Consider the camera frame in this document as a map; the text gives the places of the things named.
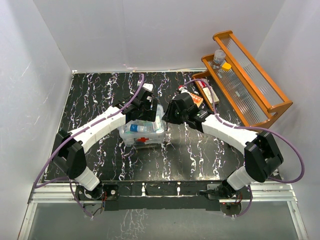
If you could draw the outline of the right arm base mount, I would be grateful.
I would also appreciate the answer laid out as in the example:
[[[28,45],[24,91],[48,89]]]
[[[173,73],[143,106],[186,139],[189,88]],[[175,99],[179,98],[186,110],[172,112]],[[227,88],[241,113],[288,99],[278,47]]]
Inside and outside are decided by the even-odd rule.
[[[233,204],[239,204],[243,200],[244,191],[235,190],[228,182],[228,178],[220,182],[208,183],[204,190],[199,190],[197,195],[204,196],[208,200],[234,199]]]

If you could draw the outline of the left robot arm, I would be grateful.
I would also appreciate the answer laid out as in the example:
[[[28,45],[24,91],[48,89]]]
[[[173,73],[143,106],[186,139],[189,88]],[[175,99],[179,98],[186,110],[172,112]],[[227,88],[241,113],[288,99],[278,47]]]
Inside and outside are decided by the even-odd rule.
[[[86,152],[100,139],[130,121],[155,121],[157,105],[153,87],[150,83],[143,84],[131,99],[120,100],[115,106],[110,106],[105,112],[71,132],[58,132],[51,161],[70,180],[75,180],[84,187],[91,199],[99,199],[104,188],[100,179],[87,166]]]

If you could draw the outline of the orange plaster packet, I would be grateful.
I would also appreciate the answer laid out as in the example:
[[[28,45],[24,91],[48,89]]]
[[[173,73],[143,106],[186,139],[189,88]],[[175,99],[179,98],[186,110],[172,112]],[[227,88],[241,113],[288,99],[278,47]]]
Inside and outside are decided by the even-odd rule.
[[[189,93],[193,102],[197,105],[197,107],[199,108],[201,106],[201,104],[203,103],[204,99],[201,96],[198,96],[194,93]]]

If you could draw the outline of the clear first aid box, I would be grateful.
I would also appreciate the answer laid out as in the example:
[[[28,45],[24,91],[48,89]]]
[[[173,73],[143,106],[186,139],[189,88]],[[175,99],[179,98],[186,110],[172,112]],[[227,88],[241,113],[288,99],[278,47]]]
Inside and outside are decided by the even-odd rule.
[[[145,126],[147,131],[134,132],[130,128],[123,125],[119,128],[119,135],[122,138],[126,147],[143,146],[161,144],[165,138],[165,130],[161,127],[158,130],[152,130],[152,126]]]

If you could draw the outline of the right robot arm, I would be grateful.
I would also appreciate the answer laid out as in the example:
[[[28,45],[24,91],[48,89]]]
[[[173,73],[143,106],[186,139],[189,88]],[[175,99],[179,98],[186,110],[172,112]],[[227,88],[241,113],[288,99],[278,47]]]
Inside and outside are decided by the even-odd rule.
[[[169,102],[162,119],[175,125],[186,123],[192,129],[217,137],[243,154],[243,166],[218,186],[201,190],[200,195],[233,199],[243,187],[253,182],[264,183],[284,161],[271,133],[240,129],[211,110],[199,109],[186,92],[176,95]]]

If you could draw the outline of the clear box lid with handle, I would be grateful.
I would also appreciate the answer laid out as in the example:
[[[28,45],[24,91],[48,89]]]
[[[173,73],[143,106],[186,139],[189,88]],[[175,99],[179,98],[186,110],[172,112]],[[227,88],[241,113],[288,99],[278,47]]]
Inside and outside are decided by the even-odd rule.
[[[150,121],[143,121],[143,120],[134,120],[126,123],[124,126],[130,127],[131,124],[136,124],[140,126],[146,126],[146,127],[152,127],[153,131],[156,131],[160,128],[163,128],[165,130],[165,124],[162,121],[162,117],[164,115],[164,110],[161,105],[157,106],[157,111],[156,111],[156,118],[154,122]]]

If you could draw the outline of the blue white spray bottle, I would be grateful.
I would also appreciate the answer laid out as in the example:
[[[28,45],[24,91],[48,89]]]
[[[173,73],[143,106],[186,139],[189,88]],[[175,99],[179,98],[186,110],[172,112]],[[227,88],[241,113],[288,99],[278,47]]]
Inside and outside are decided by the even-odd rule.
[[[148,128],[144,125],[131,124],[129,130],[134,133],[146,133]]]

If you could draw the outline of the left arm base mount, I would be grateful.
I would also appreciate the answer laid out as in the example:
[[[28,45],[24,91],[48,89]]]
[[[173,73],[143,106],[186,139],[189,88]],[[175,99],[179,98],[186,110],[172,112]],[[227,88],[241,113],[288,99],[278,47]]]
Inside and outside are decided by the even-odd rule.
[[[119,198],[119,186],[116,184],[104,184],[100,182],[93,191],[88,191],[83,186],[76,187],[76,196],[80,201],[99,201],[104,208],[107,201],[117,201]]]

